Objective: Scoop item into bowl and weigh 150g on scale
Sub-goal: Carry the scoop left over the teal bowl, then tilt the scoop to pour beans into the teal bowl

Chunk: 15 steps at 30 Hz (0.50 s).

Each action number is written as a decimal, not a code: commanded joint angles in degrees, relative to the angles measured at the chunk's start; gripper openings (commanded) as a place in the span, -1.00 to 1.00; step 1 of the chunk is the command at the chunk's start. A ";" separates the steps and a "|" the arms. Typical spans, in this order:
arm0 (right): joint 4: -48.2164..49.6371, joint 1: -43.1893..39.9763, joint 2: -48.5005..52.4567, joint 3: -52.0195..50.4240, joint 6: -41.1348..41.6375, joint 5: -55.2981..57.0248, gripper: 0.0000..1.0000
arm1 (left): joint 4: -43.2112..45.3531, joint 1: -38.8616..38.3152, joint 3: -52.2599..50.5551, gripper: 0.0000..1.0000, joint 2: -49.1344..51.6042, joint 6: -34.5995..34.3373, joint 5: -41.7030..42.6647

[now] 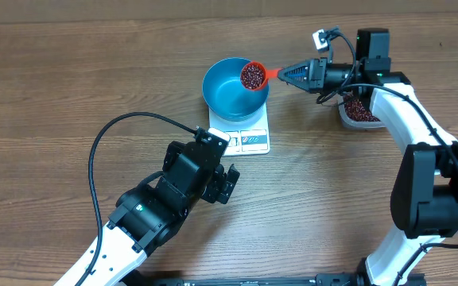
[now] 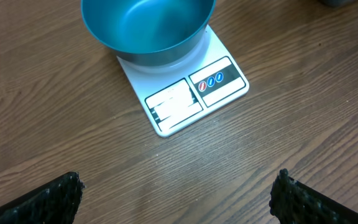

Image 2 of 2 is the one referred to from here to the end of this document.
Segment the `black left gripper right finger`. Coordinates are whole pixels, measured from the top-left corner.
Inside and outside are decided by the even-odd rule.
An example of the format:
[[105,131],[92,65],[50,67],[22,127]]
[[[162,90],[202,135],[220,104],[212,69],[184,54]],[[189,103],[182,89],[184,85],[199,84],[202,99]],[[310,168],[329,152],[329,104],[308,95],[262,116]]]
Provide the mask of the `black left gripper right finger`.
[[270,214],[281,224],[358,224],[358,213],[305,184],[282,169],[273,182]]

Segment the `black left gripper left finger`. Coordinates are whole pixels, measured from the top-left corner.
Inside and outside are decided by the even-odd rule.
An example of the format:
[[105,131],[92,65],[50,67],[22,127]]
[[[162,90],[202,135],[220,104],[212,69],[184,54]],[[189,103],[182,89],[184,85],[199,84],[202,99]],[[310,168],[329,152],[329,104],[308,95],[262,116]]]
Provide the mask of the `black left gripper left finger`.
[[67,172],[0,207],[0,224],[72,224],[81,203],[84,183]]

